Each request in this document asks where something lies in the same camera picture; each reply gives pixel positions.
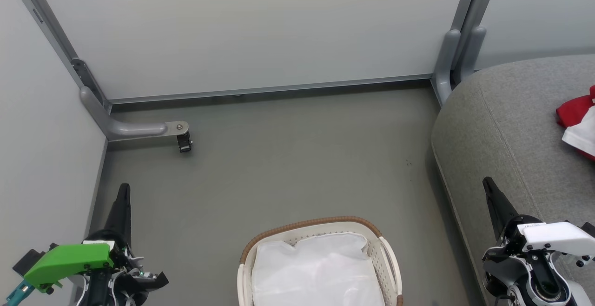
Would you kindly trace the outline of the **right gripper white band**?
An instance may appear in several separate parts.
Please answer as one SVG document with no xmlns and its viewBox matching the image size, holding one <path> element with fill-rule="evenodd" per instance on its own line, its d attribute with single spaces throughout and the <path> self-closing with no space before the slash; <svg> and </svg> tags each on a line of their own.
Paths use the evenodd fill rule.
<svg viewBox="0 0 595 306">
<path fill-rule="evenodd" d="M 484 269 L 533 269 L 533 264 L 550 268 L 553 253 L 577 257 L 582 265 L 594 259 L 594 237 L 584 224 L 544 223 L 519 215 L 491 177 L 482 180 L 496 246 L 485 251 Z"/>
</svg>

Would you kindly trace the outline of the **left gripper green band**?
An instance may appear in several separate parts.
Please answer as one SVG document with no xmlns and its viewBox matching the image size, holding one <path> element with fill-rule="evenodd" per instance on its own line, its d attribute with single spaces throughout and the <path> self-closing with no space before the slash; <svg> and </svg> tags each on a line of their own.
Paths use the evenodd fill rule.
<svg viewBox="0 0 595 306">
<path fill-rule="evenodd" d="M 110 236 L 57 245 L 46 252 L 30 250 L 23 257 L 23 297 L 51 295 L 66 278 L 80 278 L 79 306 L 140 306 L 149 293 L 168 285 L 164 273 L 144 270 L 132 253 L 131 187 L 121 183 L 104 229 Z"/>
</svg>

